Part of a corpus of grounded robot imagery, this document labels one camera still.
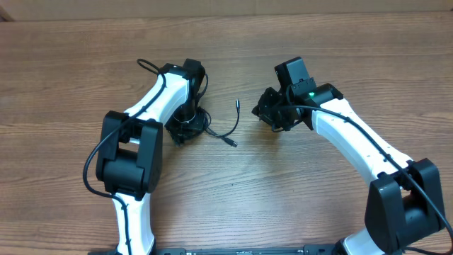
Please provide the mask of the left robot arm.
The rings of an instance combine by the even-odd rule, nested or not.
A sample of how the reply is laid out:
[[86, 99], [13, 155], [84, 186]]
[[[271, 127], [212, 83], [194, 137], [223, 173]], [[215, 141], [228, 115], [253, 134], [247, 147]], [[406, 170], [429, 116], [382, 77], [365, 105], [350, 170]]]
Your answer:
[[119, 242], [112, 254], [153, 254], [151, 195], [163, 164], [163, 134], [179, 143], [190, 128], [200, 129], [196, 105], [205, 77], [201, 62], [165, 64], [152, 89], [124, 112], [103, 119], [96, 177], [112, 198]]

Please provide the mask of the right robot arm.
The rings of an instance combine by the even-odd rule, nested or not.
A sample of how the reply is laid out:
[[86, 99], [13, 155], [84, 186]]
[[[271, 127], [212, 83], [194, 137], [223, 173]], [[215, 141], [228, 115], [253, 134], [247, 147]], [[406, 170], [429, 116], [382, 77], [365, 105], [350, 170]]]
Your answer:
[[434, 163], [416, 162], [383, 140], [334, 85], [316, 85], [301, 57], [274, 70], [280, 89], [267, 88], [252, 113], [273, 132], [304, 123], [340, 151], [369, 189], [364, 229], [335, 244], [306, 245], [303, 254], [426, 254], [413, 243], [452, 232]]

